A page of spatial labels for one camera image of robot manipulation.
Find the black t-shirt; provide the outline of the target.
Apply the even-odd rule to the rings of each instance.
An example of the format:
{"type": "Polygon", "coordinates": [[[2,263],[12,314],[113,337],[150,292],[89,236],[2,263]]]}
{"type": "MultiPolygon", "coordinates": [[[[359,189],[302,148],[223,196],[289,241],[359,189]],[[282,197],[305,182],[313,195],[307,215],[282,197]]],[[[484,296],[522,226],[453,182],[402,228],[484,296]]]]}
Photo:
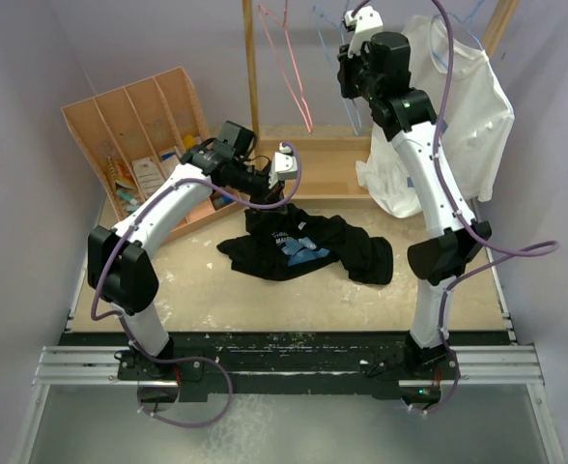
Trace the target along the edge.
{"type": "Polygon", "coordinates": [[[339,215],[310,215],[292,203],[278,210],[248,209],[244,215],[246,234],[216,246],[236,272],[286,281],[339,262],[354,282],[387,285],[392,280],[389,241],[339,215]]]}

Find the blue wire hanger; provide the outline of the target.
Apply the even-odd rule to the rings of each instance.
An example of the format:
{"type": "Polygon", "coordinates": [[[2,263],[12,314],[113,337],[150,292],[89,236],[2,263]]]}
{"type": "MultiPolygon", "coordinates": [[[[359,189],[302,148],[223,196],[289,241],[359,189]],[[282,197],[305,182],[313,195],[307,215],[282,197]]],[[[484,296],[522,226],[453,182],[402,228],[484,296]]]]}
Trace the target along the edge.
{"type": "MultiPolygon", "coordinates": [[[[344,3],[341,15],[333,17],[322,5],[314,3],[311,7],[311,14],[314,20],[315,29],[319,38],[320,45],[327,60],[327,65],[333,76],[337,77],[339,65],[336,60],[338,47],[345,43],[345,28],[341,23],[344,13],[349,9],[350,1],[344,3]]],[[[347,100],[340,94],[340,84],[335,79],[337,96],[340,98],[344,107],[348,123],[354,136],[365,134],[365,127],[361,112],[355,100],[347,100]]]]}

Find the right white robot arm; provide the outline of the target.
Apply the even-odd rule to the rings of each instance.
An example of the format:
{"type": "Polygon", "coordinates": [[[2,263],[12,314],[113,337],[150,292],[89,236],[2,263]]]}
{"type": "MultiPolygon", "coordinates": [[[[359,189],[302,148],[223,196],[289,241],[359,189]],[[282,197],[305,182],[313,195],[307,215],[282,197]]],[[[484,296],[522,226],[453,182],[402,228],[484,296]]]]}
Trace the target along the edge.
{"type": "Polygon", "coordinates": [[[426,378],[449,355],[451,292],[481,248],[471,235],[487,239],[492,229],[464,199],[448,199],[447,190],[457,185],[434,139],[439,124],[431,100],[411,86],[410,56],[409,41],[400,33],[356,32],[339,49],[338,81],[343,98],[368,102],[373,121],[408,169],[422,208],[429,238],[407,251],[418,287],[403,365],[411,376],[426,378]]]}

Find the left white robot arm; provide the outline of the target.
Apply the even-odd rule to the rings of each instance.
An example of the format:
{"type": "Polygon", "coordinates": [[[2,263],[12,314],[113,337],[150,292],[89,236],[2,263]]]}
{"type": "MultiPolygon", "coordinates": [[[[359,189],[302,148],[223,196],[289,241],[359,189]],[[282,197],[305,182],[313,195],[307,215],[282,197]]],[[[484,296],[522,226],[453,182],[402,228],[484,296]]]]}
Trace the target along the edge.
{"type": "Polygon", "coordinates": [[[87,279],[95,291],[91,317],[116,317],[139,365],[153,379],[170,374],[174,343],[157,315],[159,280],[152,259],[173,229],[214,192],[253,210],[278,210],[298,183],[296,148],[282,142],[268,165],[250,161],[254,131],[227,121],[217,136],[187,149],[167,180],[135,212],[111,228],[98,226],[87,243],[87,279]]]}

